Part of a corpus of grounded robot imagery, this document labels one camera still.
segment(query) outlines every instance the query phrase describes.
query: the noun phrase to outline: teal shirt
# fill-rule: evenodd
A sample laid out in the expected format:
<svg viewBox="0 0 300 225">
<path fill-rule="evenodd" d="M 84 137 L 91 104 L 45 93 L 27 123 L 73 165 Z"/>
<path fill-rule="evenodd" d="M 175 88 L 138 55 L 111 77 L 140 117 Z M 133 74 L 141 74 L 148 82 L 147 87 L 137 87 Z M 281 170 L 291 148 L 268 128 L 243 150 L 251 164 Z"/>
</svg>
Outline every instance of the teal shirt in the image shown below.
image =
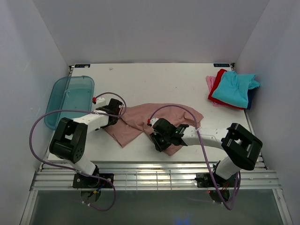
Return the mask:
<svg viewBox="0 0 300 225">
<path fill-rule="evenodd" d="M 255 74 L 237 74 L 235 71 L 225 72 L 221 82 L 212 96 L 233 106 L 247 108 L 248 89 L 259 87 L 254 80 Z"/>
</svg>

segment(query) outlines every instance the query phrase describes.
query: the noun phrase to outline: pink fabric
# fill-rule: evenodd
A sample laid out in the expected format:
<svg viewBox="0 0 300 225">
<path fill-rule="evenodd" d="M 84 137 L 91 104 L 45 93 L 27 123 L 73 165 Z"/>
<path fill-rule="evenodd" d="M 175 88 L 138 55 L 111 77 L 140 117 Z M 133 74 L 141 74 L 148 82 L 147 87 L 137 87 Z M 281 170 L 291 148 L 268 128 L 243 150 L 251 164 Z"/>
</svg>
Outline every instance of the pink fabric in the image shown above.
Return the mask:
<svg viewBox="0 0 300 225">
<path fill-rule="evenodd" d="M 212 87 L 214 86 L 215 80 L 216 80 L 216 78 L 214 76 L 206 76 L 206 83 L 207 83 L 209 91 L 211 91 Z M 217 102 L 212 102 L 212 105 L 213 106 L 225 106 L 225 105 L 222 105 Z"/>
<path fill-rule="evenodd" d="M 135 139 L 142 132 L 150 138 L 150 134 L 153 132 L 153 128 L 147 126 L 147 120 L 150 118 L 152 113 L 161 106 L 166 104 L 143 104 L 134 107 L 128 107 L 124 116 L 118 120 L 118 122 L 105 128 L 105 131 L 112 136 L 122 147 L 126 146 L 129 142 Z M 203 119 L 202 114 L 197 112 L 195 109 L 181 105 L 188 110 L 190 110 L 196 117 L 198 126 L 200 126 L 200 121 Z M 180 124 L 189 124 L 191 126 L 195 125 L 193 117 L 183 109 L 177 107 L 166 107 L 159 110 L 154 117 L 165 118 L 174 126 Z M 171 145 L 167 148 L 164 153 L 169 156 L 176 153 L 182 146 Z"/>
</svg>

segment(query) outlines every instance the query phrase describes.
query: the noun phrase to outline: teal plastic bin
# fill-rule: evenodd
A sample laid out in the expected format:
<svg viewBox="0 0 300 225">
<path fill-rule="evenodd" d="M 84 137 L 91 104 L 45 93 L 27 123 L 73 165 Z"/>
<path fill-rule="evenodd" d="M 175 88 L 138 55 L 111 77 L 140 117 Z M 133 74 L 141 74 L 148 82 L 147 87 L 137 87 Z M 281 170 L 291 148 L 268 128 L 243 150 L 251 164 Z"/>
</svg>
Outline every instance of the teal plastic bin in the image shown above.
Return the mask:
<svg viewBox="0 0 300 225">
<path fill-rule="evenodd" d="M 94 94 L 94 80 L 89 76 L 67 76 L 55 82 L 48 102 L 46 113 L 58 109 L 90 111 Z M 45 117 L 47 127 L 55 130 L 60 119 L 78 118 L 82 112 L 58 112 Z"/>
</svg>

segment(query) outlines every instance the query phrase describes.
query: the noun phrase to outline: folded clothes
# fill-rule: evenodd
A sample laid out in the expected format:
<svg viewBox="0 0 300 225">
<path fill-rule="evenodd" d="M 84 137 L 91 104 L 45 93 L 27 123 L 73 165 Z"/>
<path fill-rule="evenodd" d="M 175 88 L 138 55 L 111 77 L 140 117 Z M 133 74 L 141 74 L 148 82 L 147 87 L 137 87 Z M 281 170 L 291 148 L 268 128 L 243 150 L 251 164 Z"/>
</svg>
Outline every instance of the folded clothes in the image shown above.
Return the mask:
<svg viewBox="0 0 300 225">
<path fill-rule="evenodd" d="M 236 109 L 245 109 L 245 108 L 240 108 L 240 107 L 236 107 L 236 106 L 233 106 L 233 105 L 230 105 L 230 104 L 227 104 L 225 102 L 222 102 L 220 101 L 219 99 L 216 99 L 212 96 L 212 94 L 214 93 L 214 91 L 217 89 L 218 85 L 220 84 L 221 82 L 221 78 L 222 78 L 222 75 L 224 72 L 227 72 L 227 70 L 225 69 L 220 69 L 219 72 L 217 73 L 217 77 L 216 77 L 216 80 L 214 82 L 214 85 L 210 91 L 210 94 L 208 95 L 208 99 L 210 101 L 213 101 L 213 102 L 217 102 L 217 103 L 220 103 L 220 104 L 223 104 L 223 105 L 226 105 L 226 106 L 230 106 L 232 108 L 236 108 Z"/>
<path fill-rule="evenodd" d="M 259 82 L 254 78 L 255 74 L 238 75 L 235 71 L 224 72 L 212 97 L 236 107 L 247 108 L 248 90 L 259 87 Z"/>
<path fill-rule="evenodd" d="M 128 107 L 126 113 L 118 120 L 118 122 L 113 126 L 106 127 L 105 131 L 122 147 L 126 146 L 143 132 L 150 138 L 153 128 L 147 125 L 147 120 L 155 110 L 164 105 L 166 104 L 143 104 Z M 191 107 L 185 105 L 181 106 L 187 108 L 195 115 L 198 126 L 200 126 L 200 121 L 203 119 L 203 116 Z M 178 107 L 163 108 L 159 110 L 154 117 L 165 118 L 176 127 L 180 124 L 195 126 L 193 117 L 188 112 Z M 169 148 L 164 150 L 164 153 L 171 156 L 181 149 L 181 147 L 182 146 L 171 145 Z"/>
<path fill-rule="evenodd" d="M 214 76 L 206 76 L 206 83 L 208 86 L 208 90 L 209 92 L 211 91 L 214 83 L 215 83 L 216 78 Z M 248 106 L 247 109 L 251 108 L 252 105 L 252 99 L 253 99 L 253 95 L 254 95 L 254 90 L 248 90 Z M 213 106 L 225 106 L 223 104 L 217 103 L 217 102 L 212 102 Z"/>
</svg>

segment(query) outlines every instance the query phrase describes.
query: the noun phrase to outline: white tabletop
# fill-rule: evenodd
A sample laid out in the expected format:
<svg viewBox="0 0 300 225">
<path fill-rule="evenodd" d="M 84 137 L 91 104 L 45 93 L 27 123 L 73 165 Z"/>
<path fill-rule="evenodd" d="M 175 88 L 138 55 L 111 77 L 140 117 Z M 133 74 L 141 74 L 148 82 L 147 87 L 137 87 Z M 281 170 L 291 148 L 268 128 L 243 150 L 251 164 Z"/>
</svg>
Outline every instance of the white tabletop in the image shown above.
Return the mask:
<svg viewBox="0 0 300 225">
<path fill-rule="evenodd" d="M 120 94 L 127 105 L 144 103 L 176 103 L 187 105 L 200 112 L 203 128 L 227 128 L 239 123 L 248 128 L 243 110 L 214 107 L 207 99 L 209 94 L 205 77 L 216 76 L 221 67 L 212 63 L 127 63 L 91 64 L 90 68 L 75 68 L 72 76 L 90 76 L 95 82 L 94 95 L 112 91 Z M 226 157 L 220 149 L 206 148 L 209 161 Z M 105 131 L 87 135 L 85 152 L 93 162 L 203 162 L 200 146 L 184 146 L 173 156 L 155 150 L 154 144 L 143 133 L 122 148 Z M 49 161 L 61 159 L 49 154 Z"/>
</svg>

